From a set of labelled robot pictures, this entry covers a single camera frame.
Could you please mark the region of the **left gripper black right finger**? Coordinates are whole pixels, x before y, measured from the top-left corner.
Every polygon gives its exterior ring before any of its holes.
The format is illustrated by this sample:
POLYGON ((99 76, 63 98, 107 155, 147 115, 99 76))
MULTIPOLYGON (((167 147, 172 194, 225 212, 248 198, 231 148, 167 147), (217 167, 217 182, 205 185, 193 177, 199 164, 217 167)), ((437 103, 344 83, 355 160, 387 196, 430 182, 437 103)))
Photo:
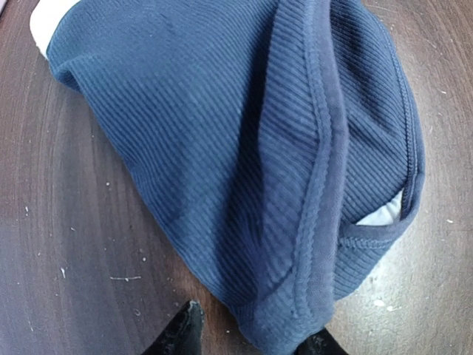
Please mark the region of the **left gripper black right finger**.
POLYGON ((348 355, 330 332, 323 328, 309 336, 296 349, 295 355, 348 355))

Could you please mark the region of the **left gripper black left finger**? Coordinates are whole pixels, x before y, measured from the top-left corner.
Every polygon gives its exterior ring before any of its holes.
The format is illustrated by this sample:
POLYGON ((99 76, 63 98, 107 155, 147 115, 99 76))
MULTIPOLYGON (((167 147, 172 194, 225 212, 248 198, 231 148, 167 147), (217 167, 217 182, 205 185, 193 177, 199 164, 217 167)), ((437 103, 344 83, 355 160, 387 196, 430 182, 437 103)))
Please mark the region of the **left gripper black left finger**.
POLYGON ((205 312, 189 300, 142 355, 201 355, 205 312))

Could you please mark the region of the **navy and cream underwear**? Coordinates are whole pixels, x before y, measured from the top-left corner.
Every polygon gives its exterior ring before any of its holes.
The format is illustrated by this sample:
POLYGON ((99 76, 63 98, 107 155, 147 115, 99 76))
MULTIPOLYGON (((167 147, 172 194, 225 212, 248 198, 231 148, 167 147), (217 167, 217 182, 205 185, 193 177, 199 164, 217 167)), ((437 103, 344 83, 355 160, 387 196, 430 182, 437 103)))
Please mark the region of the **navy and cream underwear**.
POLYGON ((323 329, 418 212, 415 100, 360 1, 40 1, 30 31, 264 354, 323 329))

